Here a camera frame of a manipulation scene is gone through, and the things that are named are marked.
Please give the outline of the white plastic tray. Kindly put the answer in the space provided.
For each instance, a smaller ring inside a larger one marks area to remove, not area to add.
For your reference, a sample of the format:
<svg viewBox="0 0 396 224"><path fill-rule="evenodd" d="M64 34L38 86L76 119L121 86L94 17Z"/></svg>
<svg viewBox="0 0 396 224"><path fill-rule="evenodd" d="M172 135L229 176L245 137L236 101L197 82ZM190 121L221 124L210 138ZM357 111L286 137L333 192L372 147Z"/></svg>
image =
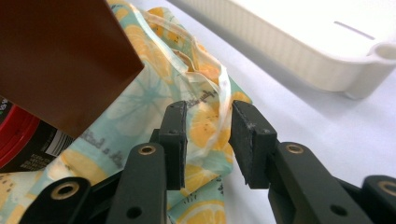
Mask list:
<svg viewBox="0 0 396 224"><path fill-rule="evenodd" d="M396 70L396 0L169 0L306 84L362 99Z"/></svg>

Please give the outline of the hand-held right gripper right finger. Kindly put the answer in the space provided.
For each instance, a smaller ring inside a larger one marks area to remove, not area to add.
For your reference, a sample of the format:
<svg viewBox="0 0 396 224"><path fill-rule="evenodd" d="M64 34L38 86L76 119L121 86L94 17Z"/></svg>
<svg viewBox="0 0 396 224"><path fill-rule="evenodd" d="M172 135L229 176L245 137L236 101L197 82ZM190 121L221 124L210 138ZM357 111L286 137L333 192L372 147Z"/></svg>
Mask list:
<svg viewBox="0 0 396 224"><path fill-rule="evenodd" d="M277 224L372 224L314 153L280 142L254 105L232 103L229 143L245 183L268 190Z"/></svg>

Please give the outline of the brown rectangular box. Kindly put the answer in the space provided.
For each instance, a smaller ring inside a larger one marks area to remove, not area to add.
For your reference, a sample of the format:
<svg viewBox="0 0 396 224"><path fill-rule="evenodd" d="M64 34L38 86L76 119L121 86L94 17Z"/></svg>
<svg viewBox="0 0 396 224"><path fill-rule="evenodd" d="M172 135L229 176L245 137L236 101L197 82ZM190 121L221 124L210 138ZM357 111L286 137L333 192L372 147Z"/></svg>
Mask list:
<svg viewBox="0 0 396 224"><path fill-rule="evenodd" d="M0 96L72 137L143 68L106 0L0 0Z"/></svg>

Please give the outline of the black can with red lid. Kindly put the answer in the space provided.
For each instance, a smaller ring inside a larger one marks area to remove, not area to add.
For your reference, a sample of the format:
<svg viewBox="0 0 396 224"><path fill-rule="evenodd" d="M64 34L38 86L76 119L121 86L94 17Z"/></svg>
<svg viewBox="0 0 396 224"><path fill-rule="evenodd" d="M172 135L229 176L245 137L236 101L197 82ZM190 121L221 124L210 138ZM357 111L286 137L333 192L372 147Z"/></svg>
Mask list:
<svg viewBox="0 0 396 224"><path fill-rule="evenodd" d="M0 174L41 170L73 141L0 96Z"/></svg>

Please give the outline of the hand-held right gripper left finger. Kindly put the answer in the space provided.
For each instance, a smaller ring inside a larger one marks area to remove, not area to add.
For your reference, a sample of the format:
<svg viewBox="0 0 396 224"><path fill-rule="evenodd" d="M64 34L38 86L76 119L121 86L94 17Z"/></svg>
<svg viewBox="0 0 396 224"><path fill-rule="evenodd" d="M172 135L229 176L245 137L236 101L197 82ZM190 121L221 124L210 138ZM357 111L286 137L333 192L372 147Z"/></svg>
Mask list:
<svg viewBox="0 0 396 224"><path fill-rule="evenodd" d="M133 147L106 224L166 224L167 192L185 186L187 103L166 107L147 143Z"/></svg>

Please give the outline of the lemon print shopping bag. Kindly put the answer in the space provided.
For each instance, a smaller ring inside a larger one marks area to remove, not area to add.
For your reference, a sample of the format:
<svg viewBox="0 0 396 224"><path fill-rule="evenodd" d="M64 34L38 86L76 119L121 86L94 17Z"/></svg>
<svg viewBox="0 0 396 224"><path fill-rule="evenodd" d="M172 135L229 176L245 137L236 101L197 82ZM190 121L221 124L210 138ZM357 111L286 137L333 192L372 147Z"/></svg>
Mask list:
<svg viewBox="0 0 396 224"><path fill-rule="evenodd" d="M173 224L226 224L221 179L231 172L231 105L244 93L225 67L164 7L144 11L106 0L144 65L116 100L41 171L13 173L0 192L0 224L18 224L50 183L78 176L98 183L120 171L130 147L145 142L166 107L185 101L186 186L167 205Z"/></svg>

